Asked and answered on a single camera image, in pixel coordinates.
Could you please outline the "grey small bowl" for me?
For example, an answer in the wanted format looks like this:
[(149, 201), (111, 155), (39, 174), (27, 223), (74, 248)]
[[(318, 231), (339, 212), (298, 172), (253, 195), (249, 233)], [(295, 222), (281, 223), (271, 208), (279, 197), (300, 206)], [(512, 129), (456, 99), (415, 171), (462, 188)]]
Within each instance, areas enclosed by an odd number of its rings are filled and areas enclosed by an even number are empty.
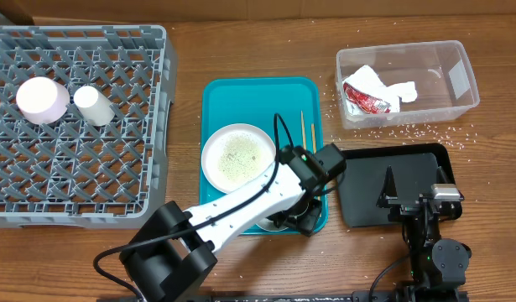
[(274, 222), (268, 218), (263, 218), (257, 223), (257, 226), (266, 232), (282, 232), (287, 230), (286, 226), (275, 226)]

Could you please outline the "cream plastic cup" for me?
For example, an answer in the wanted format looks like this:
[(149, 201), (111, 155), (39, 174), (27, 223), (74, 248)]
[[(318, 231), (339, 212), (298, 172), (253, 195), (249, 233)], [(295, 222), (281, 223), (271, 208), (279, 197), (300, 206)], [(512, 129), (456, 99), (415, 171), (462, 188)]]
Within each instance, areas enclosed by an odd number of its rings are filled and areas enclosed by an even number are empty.
[(93, 86), (80, 87), (73, 99), (81, 115), (93, 126), (107, 125), (115, 117), (112, 102)]

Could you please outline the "pink plastic bowl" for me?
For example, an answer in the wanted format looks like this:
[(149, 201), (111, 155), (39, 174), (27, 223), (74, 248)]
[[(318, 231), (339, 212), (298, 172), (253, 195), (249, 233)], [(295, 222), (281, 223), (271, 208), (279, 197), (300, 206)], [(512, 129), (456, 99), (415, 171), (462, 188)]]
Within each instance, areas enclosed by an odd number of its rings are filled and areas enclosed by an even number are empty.
[(66, 113), (70, 94), (60, 83), (36, 76), (19, 87), (16, 103), (29, 122), (37, 125), (50, 124)]

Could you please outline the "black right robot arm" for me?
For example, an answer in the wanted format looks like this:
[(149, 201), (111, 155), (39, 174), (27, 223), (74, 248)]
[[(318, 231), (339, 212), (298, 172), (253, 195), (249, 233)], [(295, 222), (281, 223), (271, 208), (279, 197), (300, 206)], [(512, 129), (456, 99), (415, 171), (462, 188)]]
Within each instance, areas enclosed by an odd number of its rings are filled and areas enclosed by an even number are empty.
[[(402, 226), (402, 238), (409, 252), (388, 265), (373, 281), (367, 294), (369, 301), (467, 301), (458, 291), (466, 282), (472, 250), (464, 243), (446, 239), (440, 234), (443, 221), (453, 221), (462, 214), (464, 195), (451, 183), (442, 168), (437, 169), (438, 182), (416, 201), (398, 198), (394, 174), (387, 167), (377, 206), (388, 208), (388, 220)], [(410, 262), (408, 282), (398, 283), (386, 294), (376, 294), (378, 282), (404, 261)]]

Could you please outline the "white paper napkin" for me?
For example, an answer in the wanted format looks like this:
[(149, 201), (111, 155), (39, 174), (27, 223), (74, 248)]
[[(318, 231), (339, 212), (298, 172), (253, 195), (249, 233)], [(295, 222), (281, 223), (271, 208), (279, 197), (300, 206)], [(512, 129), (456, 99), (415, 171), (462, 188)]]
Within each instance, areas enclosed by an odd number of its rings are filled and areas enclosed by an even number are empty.
[[(413, 81), (386, 86), (380, 80), (378, 74), (369, 65), (363, 65), (353, 74), (344, 78), (341, 81), (342, 90), (342, 84), (344, 82), (354, 86), (361, 92), (364, 92), (370, 96), (375, 96), (389, 103), (389, 113), (400, 112), (400, 105), (402, 103), (411, 103), (418, 98), (418, 92), (416, 91), (415, 83)], [(356, 104), (350, 102), (348, 99), (347, 111), (353, 116), (362, 116), (368, 114), (363, 112)]]

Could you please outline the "red snack wrapper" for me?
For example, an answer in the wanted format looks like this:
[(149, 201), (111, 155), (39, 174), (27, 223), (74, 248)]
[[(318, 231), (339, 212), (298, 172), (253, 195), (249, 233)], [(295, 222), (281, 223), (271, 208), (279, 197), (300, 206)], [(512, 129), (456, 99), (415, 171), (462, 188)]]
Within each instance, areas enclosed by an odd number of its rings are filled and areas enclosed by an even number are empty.
[(359, 91), (354, 86), (344, 82), (343, 90), (347, 95), (347, 99), (356, 104), (363, 112), (368, 114), (379, 114), (379, 113), (389, 113), (390, 112), (390, 104), (386, 101), (377, 98), (375, 96), (370, 96), (364, 92)]

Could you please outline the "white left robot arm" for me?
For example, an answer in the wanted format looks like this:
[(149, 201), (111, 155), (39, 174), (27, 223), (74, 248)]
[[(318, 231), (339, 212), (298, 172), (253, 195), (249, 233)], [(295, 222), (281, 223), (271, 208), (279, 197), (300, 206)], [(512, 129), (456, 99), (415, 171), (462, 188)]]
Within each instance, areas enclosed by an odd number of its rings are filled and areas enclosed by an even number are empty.
[(323, 210), (319, 197), (346, 167), (334, 144), (314, 154), (286, 146), (256, 179), (217, 200), (186, 210), (162, 205), (119, 259), (144, 300), (181, 301), (198, 290), (218, 253), (261, 220), (312, 236)]

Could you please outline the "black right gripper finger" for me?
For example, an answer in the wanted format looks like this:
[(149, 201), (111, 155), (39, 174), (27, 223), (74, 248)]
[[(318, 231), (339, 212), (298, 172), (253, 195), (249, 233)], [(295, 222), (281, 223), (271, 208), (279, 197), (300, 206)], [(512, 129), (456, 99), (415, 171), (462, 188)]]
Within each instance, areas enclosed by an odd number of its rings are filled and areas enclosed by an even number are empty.
[(396, 201), (397, 199), (398, 194), (396, 191), (394, 174), (392, 167), (389, 165), (386, 169), (383, 188), (379, 194), (376, 206), (379, 208), (389, 208), (391, 206), (391, 202)]
[(450, 177), (447, 175), (447, 173), (441, 166), (439, 166), (436, 170), (436, 183), (446, 185), (453, 184), (453, 181), (450, 179)]

